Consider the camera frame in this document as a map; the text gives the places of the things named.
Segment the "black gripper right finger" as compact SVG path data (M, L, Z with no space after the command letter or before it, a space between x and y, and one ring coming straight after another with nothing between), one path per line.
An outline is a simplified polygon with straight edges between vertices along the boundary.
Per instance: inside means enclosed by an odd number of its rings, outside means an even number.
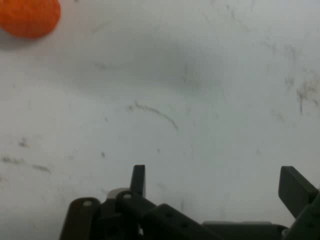
M320 238L320 191L293 166L280 169L278 196L295 218L285 240Z

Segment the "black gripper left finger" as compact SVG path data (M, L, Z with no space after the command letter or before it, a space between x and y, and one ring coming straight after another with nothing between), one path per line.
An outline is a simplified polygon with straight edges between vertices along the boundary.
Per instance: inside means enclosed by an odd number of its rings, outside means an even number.
M74 200L61 240L216 240L218 236L167 204L145 197L146 169L135 165L129 188L116 190L101 203L93 197Z

